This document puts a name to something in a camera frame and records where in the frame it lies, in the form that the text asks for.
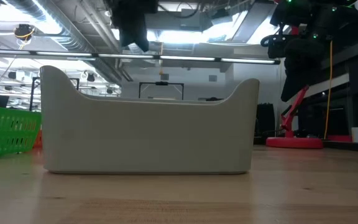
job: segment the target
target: ceiling duct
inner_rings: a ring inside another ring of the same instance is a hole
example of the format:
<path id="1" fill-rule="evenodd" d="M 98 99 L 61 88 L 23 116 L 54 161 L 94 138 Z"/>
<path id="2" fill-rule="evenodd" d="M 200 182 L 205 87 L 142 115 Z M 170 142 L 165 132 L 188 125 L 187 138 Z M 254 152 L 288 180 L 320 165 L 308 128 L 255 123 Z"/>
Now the ceiling duct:
<path id="1" fill-rule="evenodd" d="M 54 37 L 70 52 L 95 52 L 94 47 L 85 39 L 81 32 L 71 23 L 64 13 L 51 0 L 3 0 L 24 14 L 32 16 L 37 22 L 46 22 L 52 18 L 61 28 L 61 35 L 70 37 Z M 113 70 L 106 62 L 97 58 L 95 61 L 84 61 L 93 66 L 98 73 L 108 82 L 117 83 L 122 80 L 117 71 Z"/>

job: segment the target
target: wooden tabletop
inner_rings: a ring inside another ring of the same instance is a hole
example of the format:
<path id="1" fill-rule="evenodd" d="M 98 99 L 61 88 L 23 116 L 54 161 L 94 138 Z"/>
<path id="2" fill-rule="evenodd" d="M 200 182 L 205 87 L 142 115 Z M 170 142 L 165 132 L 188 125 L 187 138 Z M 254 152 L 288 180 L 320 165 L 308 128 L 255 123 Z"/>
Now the wooden tabletop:
<path id="1" fill-rule="evenodd" d="M 244 175 L 58 175 L 10 155 L 0 223 L 357 224 L 358 152 L 255 147 Z"/>

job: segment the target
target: ceiling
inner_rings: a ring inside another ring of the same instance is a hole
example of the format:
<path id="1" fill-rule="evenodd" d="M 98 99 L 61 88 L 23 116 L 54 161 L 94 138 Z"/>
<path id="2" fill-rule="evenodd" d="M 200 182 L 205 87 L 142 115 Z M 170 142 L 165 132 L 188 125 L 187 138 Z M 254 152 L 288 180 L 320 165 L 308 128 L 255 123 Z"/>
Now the ceiling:
<path id="1" fill-rule="evenodd" d="M 84 0 L 44 0 L 48 9 L 50 6 L 55 11 L 59 11 L 61 16 L 58 19 L 67 20 L 70 23 L 70 32 L 79 31 L 79 37 L 91 46 L 95 52 L 116 52 L 112 48 L 112 44 L 118 50 L 126 54 L 160 54 L 164 55 L 183 55 L 183 56 L 209 56 L 209 57 L 251 57 L 251 58 L 267 58 L 267 49 L 258 45 L 261 38 L 272 34 L 276 31 L 276 27 L 271 26 L 268 21 L 275 9 L 272 1 L 255 1 L 255 0 L 205 0 L 206 17 L 197 15 L 190 19 L 178 19 L 165 11 L 159 11 L 157 14 L 150 14 L 146 17 L 146 25 L 148 28 L 148 39 L 150 40 L 150 51 L 143 53 L 136 45 L 121 48 L 118 41 L 119 35 L 116 29 L 111 28 L 110 18 L 106 15 L 106 8 L 103 0 L 94 0 L 90 2 L 89 7 L 83 2 Z M 160 3 L 166 8 L 172 10 L 173 14 L 188 14 L 189 10 L 196 6 L 198 1 L 187 0 L 180 4 L 178 1 L 161 0 Z M 213 26 L 211 23 L 211 15 L 216 9 L 226 8 L 232 22 Z M 19 24 L 32 24 L 37 30 L 34 33 L 31 42 L 24 46 L 25 50 L 47 50 L 47 51 L 66 51 L 57 37 L 62 37 L 53 26 L 34 22 L 31 13 L 23 13 L 12 6 L 0 5 L 0 49 L 18 49 L 22 42 L 12 34 L 13 30 Z M 37 76 L 38 69 L 42 65 L 53 65 L 67 72 L 68 76 L 81 78 L 81 85 L 92 85 L 87 83 L 86 74 L 96 74 L 96 90 L 86 93 L 94 95 L 106 95 L 107 86 L 110 81 L 105 77 L 99 68 L 88 62 L 77 60 L 61 61 L 52 60 L 52 58 L 33 59 L 31 57 L 17 58 L 12 63 L 9 71 L 24 71 L 29 77 Z M 12 58 L 0 58 L 0 77 L 4 69 L 12 62 Z M 106 68 L 111 69 L 115 74 L 114 82 L 122 85 L 126 82 L 146 82 L 147 80 L 155 80 L 158 73 L 155 71 L 163 68 L 182 69 L 182 73 L 188 72 L 191 75 L 182 77 L 172 77 L 174 80 L 180 80 L 184 83 L 201 85 L 205 78 L 197 77 L 197 73 L 224 73 L 229 67 L 228 64 L 214 62 L 188 62 L 179 60 L 167 60 L 162 64 L 158 60 L 122 60 L 120 62 L 105 60 Z M 28 81 L 10 80 L 7 77 L 1 78 L 0 84 L 19 82 L 30 84 Z M 110 85 L 117 88 L 119 96 L 120 89 L 118 86 Z M 14 92 L 28 93 L 29 88 L 14 88 Z M 3 86 L 0 92 L 7 92 Z"/>

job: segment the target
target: green basket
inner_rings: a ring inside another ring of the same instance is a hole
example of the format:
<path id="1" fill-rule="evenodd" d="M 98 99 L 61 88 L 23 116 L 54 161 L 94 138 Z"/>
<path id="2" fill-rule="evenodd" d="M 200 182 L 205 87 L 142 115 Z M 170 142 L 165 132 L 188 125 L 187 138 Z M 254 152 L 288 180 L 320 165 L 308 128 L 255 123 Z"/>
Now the green basket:
<path id="1" fill-rule="evenodd" d="M 0 108 L 0 155 L 31 150 L 40 125 L 40 113 Z"/>

